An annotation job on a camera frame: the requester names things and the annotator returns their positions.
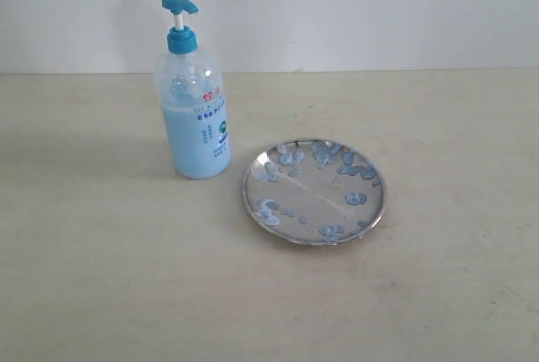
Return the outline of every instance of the stainless steel plate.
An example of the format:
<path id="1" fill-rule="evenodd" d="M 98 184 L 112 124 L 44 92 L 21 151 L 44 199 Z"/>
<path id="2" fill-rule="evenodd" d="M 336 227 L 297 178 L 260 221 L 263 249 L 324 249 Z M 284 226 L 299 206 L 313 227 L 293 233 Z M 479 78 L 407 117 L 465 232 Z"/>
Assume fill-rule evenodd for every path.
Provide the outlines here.
<path id="1" fill-rule="evenodd" d="M 260 153 L 243 201 L 268 232 L 328 246 L 361 238 L 382 218 L 386 185 L 369 159 L 334 141 L 295 139 Z"/>

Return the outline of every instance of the blue liquid soap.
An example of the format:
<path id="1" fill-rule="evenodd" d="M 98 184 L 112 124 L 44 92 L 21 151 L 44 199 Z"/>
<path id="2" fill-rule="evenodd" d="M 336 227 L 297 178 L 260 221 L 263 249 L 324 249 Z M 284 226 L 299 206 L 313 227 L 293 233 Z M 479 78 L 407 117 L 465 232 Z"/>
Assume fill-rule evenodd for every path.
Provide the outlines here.
<path id="1" fill-rule="evenodd" d="M 182 12 L 198 12 L 191 1 L 162 0 L 162 5 L 172 12 L 174 27 L 154 78 L 174 167 L 188 178 L 209 178 L 222 172 L 232 158 L 219 61 L 200 48 L 195 33 L 184 26 Z"/>

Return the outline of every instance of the soap dispenser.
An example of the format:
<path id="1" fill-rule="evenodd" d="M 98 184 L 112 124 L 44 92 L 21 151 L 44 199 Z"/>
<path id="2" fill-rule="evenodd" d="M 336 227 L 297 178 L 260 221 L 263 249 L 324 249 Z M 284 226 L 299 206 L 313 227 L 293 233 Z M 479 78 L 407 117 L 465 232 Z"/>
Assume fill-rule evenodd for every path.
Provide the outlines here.
<path id="1" fill-rule="evenodd" d="M 168 52 L 153 73 L 176 171 L 188 178 L 209 178 L 231 161 L 227 100 L 217 56 L 196 41 L 182 12 L 198 13 L 190 0 L 162 0 L 173 14 Z"/>

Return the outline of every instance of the table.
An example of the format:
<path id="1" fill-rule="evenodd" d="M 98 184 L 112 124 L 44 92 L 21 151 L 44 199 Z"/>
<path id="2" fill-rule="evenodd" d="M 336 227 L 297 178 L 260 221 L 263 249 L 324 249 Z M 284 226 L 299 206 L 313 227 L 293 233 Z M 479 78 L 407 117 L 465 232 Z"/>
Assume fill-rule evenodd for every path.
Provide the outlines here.
<path id="1" fill-rule="evenodd" d="M 0 77 L 0 360 L 539 355 L 539 71 L 228 74 L 233 162 L 175 175 L 149 75 Z M 387 213 L 296 246 L 243 209 L 253 158 L 355 146 Z"/>

